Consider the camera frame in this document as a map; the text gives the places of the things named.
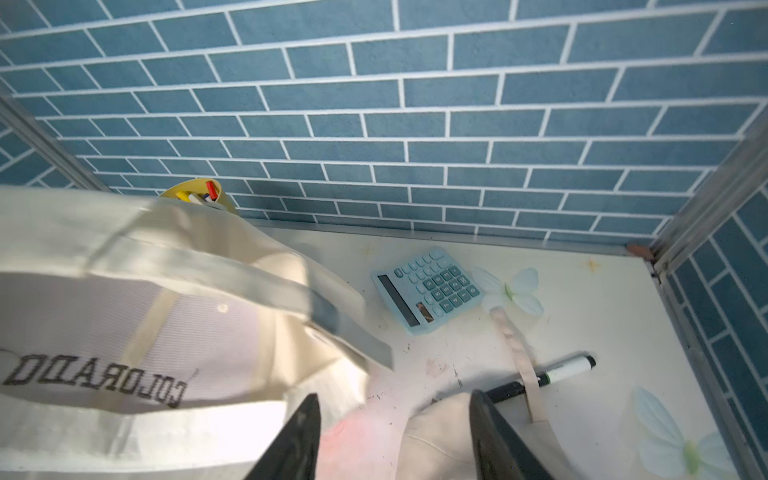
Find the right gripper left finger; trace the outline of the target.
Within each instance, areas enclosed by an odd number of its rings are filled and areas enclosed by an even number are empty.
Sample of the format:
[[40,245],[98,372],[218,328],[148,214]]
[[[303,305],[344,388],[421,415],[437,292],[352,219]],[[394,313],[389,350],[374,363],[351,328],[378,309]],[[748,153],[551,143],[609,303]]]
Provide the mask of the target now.
[[313,480],[316,475],[321,424],[318,395],[309,394],[245,479]]

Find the beige Colorado cap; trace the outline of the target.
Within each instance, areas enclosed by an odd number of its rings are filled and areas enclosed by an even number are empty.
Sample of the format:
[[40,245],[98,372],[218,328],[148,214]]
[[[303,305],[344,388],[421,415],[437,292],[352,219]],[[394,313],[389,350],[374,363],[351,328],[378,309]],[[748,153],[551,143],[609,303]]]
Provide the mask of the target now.
[[1,190],[1,475],[245,479],[309,394],[321,433],[393,365],[362,296],[241,217]]
[[502,307],[490,310],[521,374],[529,421],[509,423],[480,390],[446,397],[412,416],[398,479],[582,479],[549,423],[523,341]]

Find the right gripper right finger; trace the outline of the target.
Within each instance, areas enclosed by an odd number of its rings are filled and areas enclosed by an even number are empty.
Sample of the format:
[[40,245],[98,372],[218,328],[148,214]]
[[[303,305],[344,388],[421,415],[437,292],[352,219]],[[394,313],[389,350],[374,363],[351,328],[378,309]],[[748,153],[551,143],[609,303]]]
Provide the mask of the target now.
[[473,390],[469,403],[471,444],[480,480],[552,480],[490,398]]

